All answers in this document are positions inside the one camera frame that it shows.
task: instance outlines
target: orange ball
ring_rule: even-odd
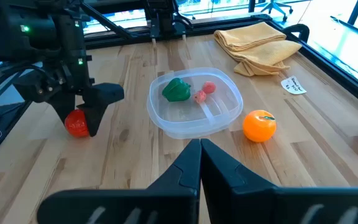
[[[242,123],[245,136],[254,142],[264,142],[270,139],[276,128],[275,118],[271,113],[264,110],[252,111]]]
[[[74,137],[80,138],[90,135],[86,125],[84,111],[75,109],[65,119],[66,130]]]

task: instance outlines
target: yellow towel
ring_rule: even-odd
[[[217,30],[215,40],[234,60],[240,62],[234,71],[245,76],[278,75],[289,69],[282,60],[297,52],[301,45],[285,40],[285,34],[264,22],[236,28]]]

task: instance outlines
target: paper note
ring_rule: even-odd
[[[284,79],[281,81],[281,86],[292,94],[302,94],[306,93],[306,90],[301,86],[295,76]]]

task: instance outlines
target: green pepper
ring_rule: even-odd
[[[162,90],[162,95],[169,102],[185,101],[190,98],[190,85],[180,78],[174,78]]]

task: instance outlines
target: desk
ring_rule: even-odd
[[[169,71],[216,67],[236,83],[244,110],[231,126],[205,136],[252,171],[284,186],[358,186],[358,99],[301,54],[277,76],[243,77],[212,35],[90,50],[90,75],[119,83],[125,99],[106,110],[94,138],[74,139],[53,108],[32,103],[0,146],[0,223],[36,223],[37,207],[63,189],[143,189],[189,142],[171,139],[149,119],[151,81]],[[280,85],[296,75],[308,91]],[[245,115],[271,112],[278,129],[256,144],[242,133]],[[209,223],[201,193],[200,223]]]

